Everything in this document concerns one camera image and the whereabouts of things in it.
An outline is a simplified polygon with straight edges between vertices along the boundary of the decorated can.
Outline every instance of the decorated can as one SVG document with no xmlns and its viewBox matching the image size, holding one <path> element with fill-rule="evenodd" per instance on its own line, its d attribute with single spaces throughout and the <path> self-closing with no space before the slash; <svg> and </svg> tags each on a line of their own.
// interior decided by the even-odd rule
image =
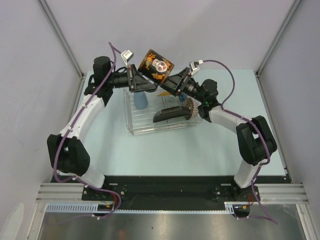
<svg viewBox="0 0 320 240">
<path fill-rule="evenodd" d="M 140 64 L 138 71 L 159 84 L 163 84 L 174 66 L 172 62 L 150 49 Z"/>
</svg>

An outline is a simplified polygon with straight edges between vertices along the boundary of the blue cup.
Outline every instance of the blue cup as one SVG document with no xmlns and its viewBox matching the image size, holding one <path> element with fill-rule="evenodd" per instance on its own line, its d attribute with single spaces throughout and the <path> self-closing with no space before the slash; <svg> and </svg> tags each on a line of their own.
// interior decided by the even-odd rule
<svg viewBox="0 0 320 240">
<path fill-rule="evenodd" d="M 148 99 L 144 91 L 135 92 L 133 94 L 133 102 L 134 106 L 139 109 L 143 110 L 148 106 Z"/>
</svg>

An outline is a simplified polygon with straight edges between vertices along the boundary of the cable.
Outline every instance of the cable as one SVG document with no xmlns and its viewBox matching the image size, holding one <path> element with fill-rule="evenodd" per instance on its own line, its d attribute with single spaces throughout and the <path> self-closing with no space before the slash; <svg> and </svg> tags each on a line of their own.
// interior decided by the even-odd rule
<svg viewBox="0 0 320 240">
<path fill-rule="evenodd" d="M 260 138 L 260 140 L 261 140 L 261 142 L 262 142 L 262 144 L 263 144 L 264 150 L 265 150 L 265 152 L 266 152 L 266 159 L 267 159 L 267 160 L 266 160 L 266 162 L 260 163 L 258 169 L 256 170 L 256 172 L 255 172 L 255 174 L 254 174 L 254 176 L 253 176 L 253 178 L 252 178 L 252 180 L 251 180 L 251 190 L 252 190 L 252 192 L 253 192 L 253 195 L 254 195 L 256 201 L 258 202 L 259 206 L 261 207 L 261 209 L 263 210 L 263 212 L 265 213 L 265 215 L 267 215 L 267 217 L 265 217 L 265 216 L 249 216 L 249 217 L 245 217 L 245 219 L 247 219 L 247 218 L 267 219 L 267 220 L 269 220 L 269 221 L 274 222 L 276 225 L 278 225 L 278 222 L 268 213 L 268 211 L 266 210 L 266 208 L 261 204 L 258 196 L 256 195 L 255 186 L 254 186 L 255 180 L 256 180 L 256 178 L 257 178 L 257 176 L 258 176 L 258 174 L 259 174 L 259 172 L 260 172 L 260 170 L 261 170 L 261 167 L 270 163 L 270 152 L 269 152 L 269 150 L 268 150 L 266 141 L 264 140 L 264 138 L 263 138 L 261 132 L 259 131 L 259 129 L 257 128 L 257 126 L 256 126 L 250 119 L 248 119 L 248 118 L 246 118 L 246 117 L 243 117 L 243 116 L 241 116 L 241 115 L 239 115 L 239 114 L 237 114 L 237 113 L 235 113 L 235 112 L 233 112 L 233 111 L 230 111 L 230 110 L 225 109 L 225 106 L 224 106 L 224 105 L 225 105 L 226 101 L 232 96 L 232 94 L 233 94 L 234 91 L 235 91 L 235 87 L 236 87 L 235 77 L 234 77 L 233 73 L 231 72 L 231 70 L 230 70 L 225 64 L 223 64 L 222 62 L 217 61 L 217 60 L 212 60 L 212 59 L 203 60 L 203 63 L 208 63 L 208 62 L 217 63 L 217 64 L 223 66 L 223 67 L 229 72 L 229 74 L 231 75 L 231 78 L 232 78 L 232 90 L 231 90 L 230 94 L 222 101 L 222 103 L 221 103 L 221 109 L 222 109 L 224 112 L 228 113 L 228 114 L 231 114 L 231 115 L 233 115 L 233 116 L 235 116 L 235 117 L 237 117 L 237 118 L 240 118 L 240 119 L 245 120 L 246 122 L 248 122 L 248 123 L 254 128 L 254 130 L 256 131 L 256 133 L 258 134 L 258 136 L 259 136 L 259 138 Z"/>
<path fill-rule="evenodd" d="M 254 203 L 255 203 L 255 200 L 252 198 L 252 196 L 250 194 L 248 194 L 248 198 L 249 198 L 249 207 L 251 207 Z"/>
<path fill-rule="evenodd" d="M 75 126 L 76 122 L 78 121 L 79 117 L 81 116 L 81 114 L 83 113 L 83 111 L 85 110 L 86 106 L 88 106 L 88 104 L 91 102 L 91 100 L 93 99 L 93 97 L 96 95 L 96 93 L 101 89 L 101 87 L 105 84 L 105 82 L 107 81 L 108 77 L 110 76 L 112 70 L 115 68 L 116 66 L 116 61 L 117 61 L 117 56 L 116 56 L 116 52 L 118 53 L 121 53 L 119 50 L 117 50 L 112 44 L 111 42 L 109 42 L 109 45 L 111 47 L 111 50 L 112 50 L 112 53 L 113 53 L 113 57 L 114 57 L 114 62 L 111 66 L 111 69 L 109 70 L 109 72 L 107 73 L 107 75 L 104 77 L 104 79 L 102 80 L 102 82 L 100 83 L 100 85 L 95 89 L 95 91 L 92 93 L 92 95 L 90 96 L 90 98 L 85 102 L 85 106 L 83 106 L 82 108 L 80 108 L 79 112 L 77 113 L 77 115 L 75 116 L 74 120 L 72 121 L 71 125 L 70 125 L 70 128 L 66 131 L 66 133 L 64 134 L 64 136 L 62 137 L 62 140 L 58 146 L 58 149 L 56 151 L 56 154 L 55 154 L 55 157 L 54 157 L 54 163 L 53 163 L 53 175 L 54 175 L 54 178 L 55 180 L 58 182 L 58 183 L 65 183 L 71 179 L 73 179 L 74 177 L 77 179 L 77 181 L 79 183 L 82 183 L 84 184 L 85 186 L 93 189 L 93 190 L 96 190 L 96 191 L 100 191 L 100 192 L 106 192 L 106 193 L 111 193 L 113 195 L 116 195 L 119 199 L 119 203 L 117 205 L 117 207 L 115 207 L 112 211 L 110 211 L 108 214 L 104 215 L 104 216 L 101 216 L 101 217 L 98 217 L 97 219 L 104 219 L 108 216 L 110 216 L 111 214 L 113 214 L 116 210 L 119 209 L 119 207 L 121 206 L 121 197 L 120 195 L 115 192 L 115 191 L 111 191 L 111 190 L 107 190 L 107 189 L 101 189 L 101 188 L 97 188 L 95 186 L 92 186 L 90 184 L 88 184 L 87 182 L 79 179 L 77 176 L 70 176 L 68 177 L 67 179 L 65 180 L 61 180 L 59 179 L 59 176 L 57 174 L 57 166 L 58 166 L 58 159 L 59 159 L 59 155 L 61 153 L 61 150 L 62 150 L 62 147 L 64 145 L 64 142 L 67 138 L 67 136 L 69 135 L 69 133 L 71 132 L 71 130 L 73 129 L 73 127 Z M 87 214 L 83 214 L 83 215 L 79 215 L 79 216 L 76 216 L 76 217 L 72 217 L 72 218 L 69 218 L 67 220 L 64 220 L 63 223 L 67 222 L 67 221 L 70 221 L 70 220 L 73 220 L 73 219 L 76 219 L 76 218 L 79 218 L 79 217 L 84 217 L 84 216 L 88 216 Z"/>
<path fill-rule="evenodd" d="M 154 93 L 155 91 L 157 91 L 159 85 L 158 85 L 157 83 L 154 83 L 153 85 L 155 85 L 155 89 L 145 90 L 145 92 L 147 92 L 147 93 Z"/>
<path fill-rule="evenodd" d="M 124 73 L 127 71 L 127 67 L 126 66 L 122 66 L 122 67 L 119 67 L 115 72 L 116 73 Z"/>
<path fill-rule="evenodd" d="M 49 219 L 48 219 L 49 217 L 45 216 L 45 223 L 46 223 L 47 226 L 54 227 L 54 226 L 57 226 L 57 225 L 60 225 L 60 224 L 65 224 L 65 223 L 67 223 L 69 221 L 72 221 L 72 220 L 75 220 L 75 219 L 79 219 L 79 218 L 82 218 L 82 217 L 92 217 L 92 214 L 81 214 L 81 215 L 70 217 L 70 218 L 62 220 L 62 221 L 58 221 L 56 223 L 49 223 Z"/>
</svg>

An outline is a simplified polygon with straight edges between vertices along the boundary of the gray wall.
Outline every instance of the gray wall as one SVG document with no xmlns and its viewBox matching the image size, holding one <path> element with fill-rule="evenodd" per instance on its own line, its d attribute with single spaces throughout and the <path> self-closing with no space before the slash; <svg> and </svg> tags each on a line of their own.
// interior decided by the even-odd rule
<svg viewBox="0 0 320 240">
<path fill-rule="evenodd" d="M 67 123 L 80 80 L 35 0 L 1 1 L 0 73 L 0 231 L 23 203 L 23 239 L 52 174 L 47 137 Z"/>
<path fill-rule="evenodd" d="M 257 69 L 293 1 L 47 0 L 83 71 L 111 54 L 108 42 L 136 64 L 152 48 L 176 69 L 199 59 Z"/>
<path fill-rule="evenodd" d="M 285 158 L 320 223 L 320 1 L 304 1 L 262 72 Z"/>
</svg>

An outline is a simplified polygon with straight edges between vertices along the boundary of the table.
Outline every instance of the table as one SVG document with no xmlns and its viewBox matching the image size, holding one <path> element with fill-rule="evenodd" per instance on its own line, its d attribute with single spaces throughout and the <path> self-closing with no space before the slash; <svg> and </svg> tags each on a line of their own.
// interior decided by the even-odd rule
<svg viewBox="0 0 320 240">
<path fill-rule="evenodd" d="M 247 117 L 262 115 L 268 120 L 253 70 L 232 72 L 235 91 L 225 107 Z M 92 74 L 87 73 L 83 91 Z M 217 81 L 219 102 L 232 88 L 226 70 L 204 69 L 194 78 L 199 83 L 205 79 Z M 132 135 L 126 127 L 123 89 L 114 89 L 88 131 L 84 146 L 91 164 L 107 176 L 226 176 L 234 175 L 242 160 L 237 136 L 206 121 L 199 126 Z M 286 175 L 278 151 L 259 175 Z"/>
</svg>

